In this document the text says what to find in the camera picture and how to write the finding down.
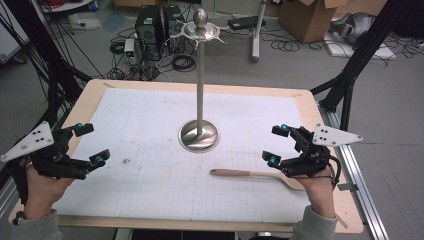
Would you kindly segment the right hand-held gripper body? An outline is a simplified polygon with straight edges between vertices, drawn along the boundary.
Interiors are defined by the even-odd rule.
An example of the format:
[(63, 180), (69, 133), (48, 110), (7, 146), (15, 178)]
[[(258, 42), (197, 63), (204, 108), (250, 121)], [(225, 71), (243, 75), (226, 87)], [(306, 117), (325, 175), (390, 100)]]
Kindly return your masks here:
[(363, 140), (361, 135), (353, 134), (323, 124), (317, 124), (313, 132), (303, 126), (281, 126), (284, 136), (290, 136), (295, 141), (295, 150), (300, 153), (297, 158), (281, 161), (281, 171), (289, 178), (301, 175), (312, 176), (324, 170), (333, 159), (337, 165), (340, 162), (330, 154), (329, 147), (347, 145)]

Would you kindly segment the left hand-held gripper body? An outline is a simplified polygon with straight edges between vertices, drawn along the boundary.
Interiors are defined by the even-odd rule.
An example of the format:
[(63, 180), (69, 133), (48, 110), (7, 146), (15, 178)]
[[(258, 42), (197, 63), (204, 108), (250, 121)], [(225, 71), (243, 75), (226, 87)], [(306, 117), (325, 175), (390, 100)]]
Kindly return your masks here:
[(56, 178), (85, 179), (91, 166), (90, 161), (71, 159), (67, 152), (69, 141), (75, 136), (70, 127), (51, 130), (43, 121), (30, 131), (8, 152), (0, 156), (5, 163), (12, 163), (21, 157), (30, 157), (40, 175)]

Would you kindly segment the wooden spoon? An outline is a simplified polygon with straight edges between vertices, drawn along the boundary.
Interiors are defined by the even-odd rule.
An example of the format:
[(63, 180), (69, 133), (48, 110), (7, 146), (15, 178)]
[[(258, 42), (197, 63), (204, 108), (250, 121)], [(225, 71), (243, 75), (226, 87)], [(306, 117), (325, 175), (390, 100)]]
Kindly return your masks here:
[(247, 171), (247, 170), (235, 170), (235, 169), (212, 169), (209, 171), (210, 174), (215, 176), (229, 176), (229, 177), (269, 177), (274, 178), (282, 182), (288, 188), (297, 191), (304, 191), (304, 187), (298, 181), (292, 178), (286, 177), (283, 173), (270, 173), (270, 172), (258, 172), (258, 171)]

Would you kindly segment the metal utensil stand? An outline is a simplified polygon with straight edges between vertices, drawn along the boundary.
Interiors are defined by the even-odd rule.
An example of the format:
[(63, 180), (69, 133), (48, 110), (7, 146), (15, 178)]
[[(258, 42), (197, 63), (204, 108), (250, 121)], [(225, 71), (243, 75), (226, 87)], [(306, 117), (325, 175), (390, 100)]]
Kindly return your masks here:
[(213, 150), (220, 141), (220, 130), (216, 124), (204, 119), (204, 62), (205, 43), (220, 40), (221, 28), (209, 22), (207, 12), (199, 8), (193, 13), (193, 20), (184, 23), (179, 34), (196, 43), (197, 54), (197, 116), (195, 120), (181, 126), (178, 139), (181, 146), (192, 153), (206, 153)]

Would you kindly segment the person's right hand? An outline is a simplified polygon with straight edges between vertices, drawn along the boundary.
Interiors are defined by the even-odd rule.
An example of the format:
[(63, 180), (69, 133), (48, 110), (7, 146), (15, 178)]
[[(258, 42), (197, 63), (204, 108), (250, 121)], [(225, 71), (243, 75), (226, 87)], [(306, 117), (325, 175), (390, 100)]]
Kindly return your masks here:
[(326, 167), (312, 177), (301, 176), (297, 181), (306, 190), (311, 209), (328, 219), (335, 218), (331, 170)]

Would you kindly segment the person's left hand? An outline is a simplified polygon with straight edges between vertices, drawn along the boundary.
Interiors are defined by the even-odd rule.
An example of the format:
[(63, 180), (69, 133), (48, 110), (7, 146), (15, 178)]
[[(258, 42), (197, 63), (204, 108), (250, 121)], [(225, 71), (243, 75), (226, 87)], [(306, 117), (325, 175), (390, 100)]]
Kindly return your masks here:
[(74, 182), (72, 178), (47, 177), (40, 175), (33, 165), (26, 169), (28, 198), (24, 205), (26, 220), (39, 220), (53, 212), (53, 205), (59, 201), (67, 188)]

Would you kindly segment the white grid mat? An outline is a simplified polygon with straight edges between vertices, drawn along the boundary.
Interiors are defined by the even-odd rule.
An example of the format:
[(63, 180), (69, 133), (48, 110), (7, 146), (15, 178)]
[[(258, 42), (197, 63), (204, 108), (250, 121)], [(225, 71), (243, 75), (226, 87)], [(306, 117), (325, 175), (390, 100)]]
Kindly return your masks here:
[(106, 165), (76, 180), (56, 207), (62, 215), (173, 220), (289, 223), (301, 219), (305, 193), (269, 177), (215, 176), (212, 169), (275, 173), (269, 151), (296, 156), (294, 142), (272, 134), (275, 125), (299, 126), (294, 99), (207, 93), (204, 117), (221, 138), (207, 153), (192, 153), (179, 129), (196, 115), (193, 92), (109, 88), (81, 137), (74, 158), (108, 149)]

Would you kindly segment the white adapter box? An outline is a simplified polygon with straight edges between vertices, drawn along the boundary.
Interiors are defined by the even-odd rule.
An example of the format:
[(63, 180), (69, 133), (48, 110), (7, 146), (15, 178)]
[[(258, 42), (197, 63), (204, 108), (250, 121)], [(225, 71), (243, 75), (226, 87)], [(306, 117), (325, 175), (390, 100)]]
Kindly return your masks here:
[(135, 56), (135, 40), (134, 39), (125, 40), (124, 53), (128, 58)]

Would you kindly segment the white flat board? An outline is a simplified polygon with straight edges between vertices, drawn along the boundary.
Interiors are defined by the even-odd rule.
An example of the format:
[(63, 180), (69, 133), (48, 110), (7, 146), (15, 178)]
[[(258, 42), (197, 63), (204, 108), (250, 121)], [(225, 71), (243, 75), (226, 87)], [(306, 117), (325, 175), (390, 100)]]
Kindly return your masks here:
[[(343, 42), (325, 40), (324, 45), (332, 57), (350, 58), (355, 53), (353, 47)], [(394, 60), (396, 55), (384, 44), (373, 54), (373, 59)]]

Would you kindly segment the clear plastic bag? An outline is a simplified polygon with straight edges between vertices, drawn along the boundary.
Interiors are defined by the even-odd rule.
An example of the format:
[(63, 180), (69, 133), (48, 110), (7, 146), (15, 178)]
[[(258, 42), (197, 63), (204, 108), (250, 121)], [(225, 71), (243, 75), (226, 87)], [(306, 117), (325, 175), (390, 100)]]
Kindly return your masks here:
[(71, 14), (68, 19), (73, 29), (94, 30), (101, 27), (100, 19), (93, 12)]

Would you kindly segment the open cardboard box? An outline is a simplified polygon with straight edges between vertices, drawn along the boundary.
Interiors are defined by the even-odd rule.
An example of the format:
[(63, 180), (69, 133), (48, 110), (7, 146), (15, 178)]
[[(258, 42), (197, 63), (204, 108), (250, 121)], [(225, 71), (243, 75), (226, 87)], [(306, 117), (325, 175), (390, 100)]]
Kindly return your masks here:
[(339, 7), (349, 0), (282, 0), (278, 22), (302, 43), (321, 41)]

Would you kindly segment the black flat device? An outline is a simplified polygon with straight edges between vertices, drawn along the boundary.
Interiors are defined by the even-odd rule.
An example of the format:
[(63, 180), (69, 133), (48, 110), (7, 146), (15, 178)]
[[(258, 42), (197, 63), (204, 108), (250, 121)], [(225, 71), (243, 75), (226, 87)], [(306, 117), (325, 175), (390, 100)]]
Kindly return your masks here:
[(257, 22), (258, 22), (257, 16), (249, 16), (249, 17), (230, 19), (228, 21), (228, 26), (235, 31), (243, 30), (243, 29), (256, 29)]

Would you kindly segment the slim black computer tower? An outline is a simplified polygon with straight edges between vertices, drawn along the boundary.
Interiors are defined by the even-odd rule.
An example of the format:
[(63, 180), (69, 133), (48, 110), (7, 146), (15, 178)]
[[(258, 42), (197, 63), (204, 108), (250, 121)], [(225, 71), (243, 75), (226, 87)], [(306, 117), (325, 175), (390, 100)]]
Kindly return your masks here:
[(185, 40), (183, 36), (177, 37), (181, 32), (184, 17), (180, 8), (176, 5), (163, 7), (165, 39), (170, 53), (183, 53), (185, 51)]

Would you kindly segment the aluminium rail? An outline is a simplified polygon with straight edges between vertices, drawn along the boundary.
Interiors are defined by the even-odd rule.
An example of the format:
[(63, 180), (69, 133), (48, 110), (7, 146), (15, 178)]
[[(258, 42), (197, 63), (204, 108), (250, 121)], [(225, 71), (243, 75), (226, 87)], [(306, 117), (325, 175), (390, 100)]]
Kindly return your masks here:
[(352, 147), (350, 145), (337, 146), (336, 152), (342, 162), (348, 183), (352, 186), (351, 193), (354, 196), (362, 223), (367, 229), (367, 232), (372, 236), (373, 240), (389, 240), (389, 236), (368, 190)]

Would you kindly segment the black metal frame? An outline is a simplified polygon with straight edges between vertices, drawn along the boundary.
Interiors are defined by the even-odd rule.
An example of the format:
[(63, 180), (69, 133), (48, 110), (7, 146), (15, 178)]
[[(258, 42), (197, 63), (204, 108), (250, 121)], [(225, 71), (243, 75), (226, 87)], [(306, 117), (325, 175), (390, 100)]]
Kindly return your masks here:
[[(0, 0), (1, 8), (6, 13), (0, 14), (0, 25), (6, 28), (29, 55), (38, 78), (47, 83), (48, 107), (33, 129), (43, 121), (50, 124), (51, 130), (64, 129), (57, 126), (58, 110), (67, 103), (76, 102), (82, 93), (77, 81), (88, 82), (89, 76), (72, 67), (63, 58), (40, 20), (32, 0)], [(26, 166), (29, 163), (33, 164), (31, 158), (26, 156), (12, 163), (5, 163), (5, 169), (12, 176), (23, 204), (28, 198)]]
[(310, 90), (313, 95), (328, 90), (326, 97), (319, 101), (319, 107), (327, 112), (335, 113), (338, 104), (343, 102), (340, 130), (348, 130), (353, 89), (358, 76), (414, 1), (387, 0), (342, 71), (333, 79)]

